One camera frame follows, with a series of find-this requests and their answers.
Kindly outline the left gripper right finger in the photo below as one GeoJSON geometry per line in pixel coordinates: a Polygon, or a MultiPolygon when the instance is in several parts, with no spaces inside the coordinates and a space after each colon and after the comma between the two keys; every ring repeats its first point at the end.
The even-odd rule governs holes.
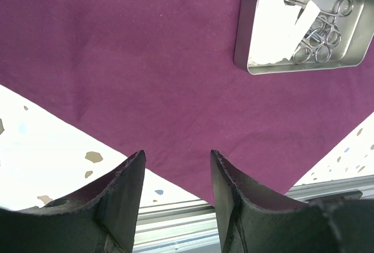
{"type": "Polygon", "coordinates": [[[305,203],[262,185],[213,150],[210,168],[222,252],[373,252],[373,200],[305,203]]]}

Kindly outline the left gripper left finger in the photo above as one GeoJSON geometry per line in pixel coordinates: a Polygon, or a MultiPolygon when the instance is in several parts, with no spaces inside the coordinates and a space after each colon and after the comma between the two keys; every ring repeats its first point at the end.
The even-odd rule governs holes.
{"type": "Polygon", "coordinates": [[[132,252],[144,151],[43,207],[1,209],[1,252],[132,252]]]}

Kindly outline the purple cloth mat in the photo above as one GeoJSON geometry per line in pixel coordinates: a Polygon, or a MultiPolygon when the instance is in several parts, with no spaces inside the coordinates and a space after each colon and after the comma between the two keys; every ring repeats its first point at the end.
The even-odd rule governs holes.
{"type": "Polygon", "coordinates": [[[250,75],[240,2],[1,0],[1,84],[208,202],[211,150],[285,193],[373,112],[373,51],[250,75]]]}

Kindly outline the steel scissors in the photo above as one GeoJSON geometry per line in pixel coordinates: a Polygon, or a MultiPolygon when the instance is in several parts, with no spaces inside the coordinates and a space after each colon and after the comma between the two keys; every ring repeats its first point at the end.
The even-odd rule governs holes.
{"type": "Polygon", "coordinates": [[[292,55],[292,62],[305,64],[313,59],[315,63],[326,63],[331,58],[327,46],[327,31],[323,28],[309,29],[292,55]]]}
{"type": "Polygon", "coordinates": [[[337,24],[326,16],[318,16],[308,33],[309,42],[314,48],[314,60],[326,63],[332,56],[332,50],[341,43],[342,36],[337,24]]]}

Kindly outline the white gauze pad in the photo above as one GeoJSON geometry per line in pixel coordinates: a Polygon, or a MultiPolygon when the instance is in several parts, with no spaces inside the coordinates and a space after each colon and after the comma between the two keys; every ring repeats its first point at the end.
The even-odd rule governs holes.
{"type": "Polygon", "coordinates": [[[301,7],[284,0],[259,0],[250,44],[251,64],[275,64],[292,56],[290,36],[301,7]]]}

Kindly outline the white strip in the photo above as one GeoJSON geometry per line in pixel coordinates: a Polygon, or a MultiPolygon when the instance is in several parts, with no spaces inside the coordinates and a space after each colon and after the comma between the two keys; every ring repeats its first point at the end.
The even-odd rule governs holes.
{"type": "Polygon", "coordinates": [[[307,31],[310,29],[310,27],[316,20],[320,11],[320,8],[312,0],[309,0],[307,2],[307,6],[302,9],[303,12],[301,13],[300,17],[298,18],[294,26],[291,28],[288,34],[288,38],[286,40],[285,58],[288,60],[291,59],[297,46],[302,41],[304,35],[307,33],[307,31]]]}

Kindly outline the metal tray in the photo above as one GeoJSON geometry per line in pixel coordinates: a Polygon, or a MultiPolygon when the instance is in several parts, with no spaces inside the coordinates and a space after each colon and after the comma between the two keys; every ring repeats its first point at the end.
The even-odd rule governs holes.
{"type": "Polygon", "coordinates": [[[241,0],[234,63],[252,75],[355,67],[373,0],[241,0]]]}

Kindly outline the steel forceps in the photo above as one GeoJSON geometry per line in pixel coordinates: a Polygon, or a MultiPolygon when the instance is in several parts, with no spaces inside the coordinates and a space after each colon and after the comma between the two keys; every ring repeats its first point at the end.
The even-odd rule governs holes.
{"type": "MultiPolygon", "coordinates": [[[[306,3],[300,2],[298,0],[284,0],[284,2],[286,4],[297,5],[302,8],[305,8],[307,6],[306,3]]],[[[354,10],[354,0],[337,0],[337,2],[334,4],[333,9],[331,11],[325,11],[325,10],[320,9],[319,14],[336,19],[338,17],[349,16],[353,10],[354,10]]]]}

